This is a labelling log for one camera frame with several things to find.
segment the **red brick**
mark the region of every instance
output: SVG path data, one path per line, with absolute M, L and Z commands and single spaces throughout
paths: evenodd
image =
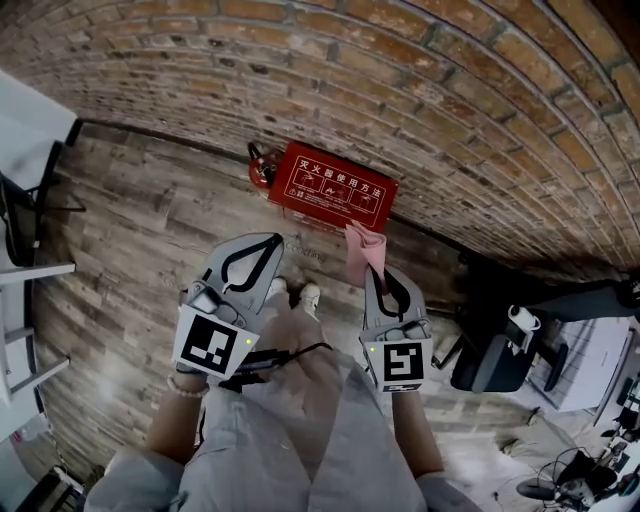
M 63 21 L 68 20 L 69 18 L 69 11 L 64 6 L 59 7 L 55 11 L 51 11 L 44 17 L 48 25 L 56 25 L 57 23 L 62 23 Z
M 368 100 L 358 94 L 350 91 L 346 91 L 333 85 L 323 84 L 320 88 L 320 94 L 326 96 L 331 101 L 349 105 L 351 108 L 361 110 L 363 112 L 369 112 L 370 114 L 378 113 L 378 104 L 374 101 Z
M 533 176 L 538 181 L 544 181 L 551 178 L 551 173 L 526 149 L 519 149 L 509 153 L 509 156 L 518 162 L 530 176 Z
M 69 32 L 76 32 L 78 30 L 89 27 L 90 23 L 86 16 L 76 16 L 62 23 L 58 23 L 49 29 L 49 34 L 52 36 L 61 36 Z
M 616 87 L 636 119 L 640 119 L 640 76 L 631 64 L 618 66 L 611 72 Z
M 475 148 L 476 144 L 477 142 L 474 141 L 474 143 L 469 145 L 470 149 L 474 152 L 477 152 Z M 516 183 L 524 183 L 527 181 L 531 181 L 530 178 L 527 178 L 524 175 L 524 171 L 522 169 L 520 169 L 517 165 L 515 165 L 511 160 L 509 160 L 504 155 L 494 152 L 485 156 L 485 158 L 487 159 L 488 162 L 490 162 L 494 167 L 499 169 L 502 172 L 502 174 L 504 174 L 510 180 Z
M 152 26 L 156 33 L 187 34 L 198 31 L 198 22 L 195 18 L 155 19 Z
M 631 213 L 640 213 L 640 187 L 635 181 L 620 183 L 618 190 L 622 194 Z
M 89 20 L 91 20 L 91 23 L 93 23 L 94 25 L 100 25 L 101 23 L 112 23 L 114 21 L 120 21 L 122 19 L 122 16 L 120 16 L 120 11 L 118 11 L 118 8 L 113 5 L 88 12 L 87 16 Z
M 305 4 L 319 5 L 320 7 L 326 7 L 327 9 L 333 9 L 336 6 L 336 0 L 300 0 Z
M 540 198 L 540 202 L 544 207 L 549 210 L 555 217 L 560 220 L 569 220 L 571 216 L 558 202 L 551 196 L 545 196 Z
M 382 113 L 385 122 L 394 126 L 400 126 L 406 133 L 418 140 L 427 142 L 429 145 L 438 148 L 441 151 L 449 153 L 453 158 L 465 165 L 475 165 L 480 159 L 467 150 L 462 144 L 451 139 L 444 133 L 434 131 L 434 127 L 426 126 L 415 119 L 402 115 L 392 109 L 385 109 Z
M 417 42 L 431 26 L 422 16 L 387 0 L 347 0 L 346 12 Z
M 563 86 L 562 75 L 553 69 L 544 55 L 520 36 L 505 32 L 498 37 L 493 48 L 545 93 L 549 94 Z
M 84 30 L 71 32 L 70 34 L 67 34 L 67 38 L 72 43 L 86 43 L 87 41 L 91 41 L 91 38 Z
M 479 39 L 487 35 L 495 25 L 495 20 L 492 16 L 481 8 L 472 5 L 468 0 L 408 1 L 439 18 L 450 21 L 453 25 Z
M 311 57 L 325 58 L 328 43 L 295 32 L 232 21 L 210 21 L 206 33 L 212 38 L 246 41 L 250 43 L 291 49 Z
M 317 82 L 313 78 L 292 73 L 287 69 L 269 67 L 267 68 L 265 77 L 269 77 L 269 79 L 274 82 L 301 89 L 313 89 L 317 85 Z
M 109 39 L 111 46 L 115 50 L 128 50 L 130 48 L 139 48 L 140 41 L 136 36 L 114 37 Z
M 203 43 L 199 46 L 201 49 L 210 49 L 209 42 L 207 38 L 204 36 L 190 36 L 190 37 L 200 37 L 203 39 Z M 192 46 L 191 42 L 189 42 L 189 37 L 187 38 L 187 44 Z M 268 46 L 255 45 L 255 44 L 242 44 L 239 42 L 235 42 L 233 44 L 233 53 L 236 55 L 240 55 L 243 59 L 257 62 L 269 62 L 271 64 L 277 66 L 286 67 L 289 61 L 289 53 L 277 49 L 270 48 Z
M 110 25 L 100 25 L 92 27 L 90 31 L 95 37 L 118 38 L 124 36 L 135 36 L 150 34 L 151 27 L 146 20 L 126 21 L 121 23 L 113 23 Z
M 118 4 L 121 2 L 122 0 L 72 0 L 66 5 L 66 7 L 71 15 L 75 16 L 105 5 Z
M 544 48 L 596 105 L 602 107 L 615 102 L 595 69 L 571 39 L 533 2 L 489 0 L 489 3 Z
M 526 206 L 529 211 L 533 212 L 535 216 L 544 219 L 551 225 L 558 224 L 557 219 L 553 215 L 551 215 L 545 208 L 543 208 L 540 203 L 538 203 L 534 198 L 527 194 L 523 189 L 513 188 L 509 190 L 509 193 L 516 198 L 518 203 Z
M 585 177 L 598 194 L 600 194 L 604 204 L 607 205 L 607 208 L 616 221 L 626 218 L 624 206 L 618 199 L 615 191 L 602 171 L 597 170 L 589 172 L 585 174 Z
M 496 153 L 495 148 L 491 147 L 484 140 L 476 137 L 468 144 L 469 149 L 473 151 L 476 155 L 481 156 L 484 159 L 489 159 L 492 155 Z
M 591 171 L 595 169 L 595 160 L 569 130 L 554 135 L 553 140 L 578 169 L 581 171 Z
M 601 62 L 623 54 L 609 28 L 593 12 L 587 0 L 550 0 L 553 9 L 565 20 L 583 43 Z
M 175 48 L 176 44 L 167 34 L 154 34 L 152 36 L 142 36 L 140 38 L 145 47 L 153 48 Z
M 477 45 L 463 41 L 453 33 L 441 31 L 431 42 L 431 46 L 470 73 L 482 78 L 493 87 L 495 92 L 511 100 L 544 130 L 557 128 L 561 124 L 557 116 L 540 101 L 537 95 L 527 89 L 495 59 L 483 53 Z
M 582 201 L 592 215 L 598 215 L 604 212 L 602 203 L 596 197 L 591 187 L 585 187 L 574 190 L 573 193 Z
M 598 118 L 588 105 L 574 92 L 570 91 L 558 96 L 555 102 L 576 127 L 585 133 L 587 138 L 589 136 L 602 136 L 603 125 L 599 123 Z
M 413 75 L 405 81 L 404 87 L 425 103 L 440 107 L 467 126 L 474 127 L 485 120 L 484 116 L 471 108 L 469 104 L 449 94 L 431 80 Z
M 434 130 L 444 133 L 452 139 L 464 140 L 469 137 L 467 129 L 432 108 L 423 107 L 416 114 L 416 117 Z
M 416 101 L 403 93 L 328 62 L 295 57 L 292 59 L 291 67 L 301 75 L 324 80 L 345 89 L 355 89 L 356 92 L 403 112 L 412 112 L 416 106 Z
M 347 69 L 360 71 L 388 84 L 395 84 L 403 77 L 401 69 L 346 44 L 340 45 L 337 62 Z
M 570 186 L 582 186 L 574 167 L 562 158 L 562 153 L 553 145 L 551 140 L 536 130 L 535 126 L 527 119 L 514 116 L 505 126 L 515 134 L 526 146 L 529 147 L 541 160 L 547 163 L 548 168 L 563 177 Z
M 168 0 L 167 14 L 191 16 L 216 14 L 215 0 Z
M 500 151 L 508 151 L 518 145 L 504 130 L 486 120 L 477 125 L 476 132 Z
M 236 18 L 253 18 L 265 21 L 283 21 L 287 11 L 283 5 L 252 2 L 248 0 L 221 0 L 222 14 Z
M 504 173 L 502 173 L 489 162 L 482 162 L 481 164 L 477 165 L 477 168 L 482 171 L 484 176 L 486 176 L 493 183 L 502 188 L 509 188 L 515 185 L 515 182 L 513 180 L 505 176 Z
M 304 30 L 328 34 L 382 55 L 392 62 L 413 66 L 416 72 L 434 80 L 444 74 L 444 64 L 425 50 L 385 32 L 350 22 L 344 17 L 327 12 L 297 11 L 296 22 Z
M 167 13 L 167 0 L 152 0 L 120 7 L 125 18 L 147 18 L 163 16 Z
M 453 75 L 447 81 L 446 87 L 493 119 L 500 119 L 513 112 L 513 109 L 495 91 L 464 71 L 458 71 Z
M 611 129 L 624 156 L 629 160 L 640 158 L 640 136 L 636 123 L 627 112 L 620 112 L 604 118 Z M 620 162 L 618 152 L 613 154 L 615 161 Z
M 393 127 L 386 122 L 382 122 L 375 117 L 369 116 L 362 112 L 350 109 L 348 107 L 340 106 L 338 103 L 333 103 L 322 96 L 310 93 L 306 91 L 296 91 L 292 93 L 292 98 L 296 102 L 304 103 L 308 106 L 320 107 L 321 113 L 324 112 L 331 117 L 348 121 L 357 126 L 364 128 L 371 128 L 374 130 L 382 131 L 384 133 L 393 132 Z

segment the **red fire extinguisher box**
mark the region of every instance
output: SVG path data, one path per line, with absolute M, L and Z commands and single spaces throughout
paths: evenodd
M 343 229 L 355 220 L 380 232 L 397 190 L 395 181 L 371 169 L 301 142 L 290 142 L 278 165 L 269 200 L 315 226 Z

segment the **white cord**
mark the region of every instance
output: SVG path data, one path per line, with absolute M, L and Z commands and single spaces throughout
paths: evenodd
M 167 385 L 169 389 L 173 391 L 176 395 L 182 396 L 184 398 L 204 398 L 206 394 L 209 392 L 209 385 L 207 384 L 204 389 L 200 391 L 186 391 L 182 389 L 176 384 L 176 381 L 173 380 L 173 375 L 169 375 L 167 377 Z

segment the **brick wall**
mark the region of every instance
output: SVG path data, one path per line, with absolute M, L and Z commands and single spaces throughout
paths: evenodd
M 0 67 L 90 119 L 323 146 L 494 257 L 640 263 L 640 74 L 587 0 L 9 0 Z

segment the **wire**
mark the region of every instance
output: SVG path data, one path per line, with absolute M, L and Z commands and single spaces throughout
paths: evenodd
M 565 468 L 566 468 L 566 467 L 568 466 L 568 464 L 567 464 L 566 462 L 562 462 L 562 461 L 560 461 L 559 459 L 560 459 L 560 457 L 562 457 L 565 453 L 571 452 L 571 451 L 573 451 L 573 450 L 578 450 L 578 451 L 583 450 L 583 451 L 584 451 L 584 452 L 589 456 L 589 458 L 590 458 L 591 460 L 595 460 L 595 459 L 591 456 L 591 454 L 589 453 L 589 451 L 588 451 L 584 446 L 576 446 L 575 448 L 569 448 L 569 449 L 567 449 L 567 450 L 565 450 L 565 451 L 561 452 L 560 454 L 558 454 L 558 456 L 555 458 L 555 460 L 554 460 L 553 462 L 549 462 L 548 464 L 545 464 L 544 466 L 542 466 L 542 467 L 540 468 L 540 470 L 538 471 L 538 475 L 537 475 L 537 477 L 536 477 L 538 487 L 540 487 L 540 475 L 541 475 L 541 473 L 545 470 L 545 468 L 547 468 L 547 467 L 549 467 L 549 466 L 553 465 L 553 471 L 551 472 L 551 482 L 552 482 L 552 483 L 553 483 L 553 485 L 554 485 L 554 492 L 557 492 L 557 490 L 558 490 L 558 483 L 556 482 L 556 476 L 555 476 L 555 475 L 556 475 L 556 466 L 557 466 L 558 464 L 563 464 L 563 465 L 565 466 Z M 544 508 L 543 508 L 543 510 L 545 510 L 545 511 L 546 511 L 546 510 L 548 510 L 548 509 L 552 509 L 552 508 L 560 509 L 560 507 L 562 507 L 562 505 L 560 505 L 560 504 L 557 502 L 557 500 L 550 501 L 549 503 L 551 503 L 551 506 L 547 505 L 547 502 L 546 502 L 546 501 L 544 501 L 544 500 L 542 500 L 542 505 L 543 505 L 543 507 L 544 507 Z
M 297 359 L 301 355 L 306 354 L 307 352 L 311 352 L 312 350 L 315 350 L 315 349 L 320 348 L 320 347 L 324 347 L 324 348 L 328 348 L 329 350 L 333 350 L 333 347 L 331 345 L 329 345 L 328 343 L 324 343 L 324 342 L 315 343 L 313 345 L 308 346 L 305 349 L 299 350 L 298 352 L 294 352 L 291 355 L 284 356 L 282 359 L 278 360 L 278 365 L 279 366 L 284 366 L 285 364 L 290 363 L 294 359 Z
M 198 448 L 200 448 L 200 446 L 202 446 L 202 443 L 204 443 L 204 436 L 202 435 L 202 429 L 204 428 L 204 417 L 207 414 L 207 409 L 205 408 L 204 411 L 202 411 L 202 418 L 200 419 L 200 426 L 198 427 L 198 437 L 200 438 L 200 443 L 198 444 Z
M 494 491 L 493 492 L 493 499 L 496 500 L 496 503 L 498 505 L 500 505 L 500 510 L 502 510 L 502 512 L 504 512 L 504 507 L 502 506 L 502 503 L 500 503 L 500 501 L 498 501 L 498 491 Z

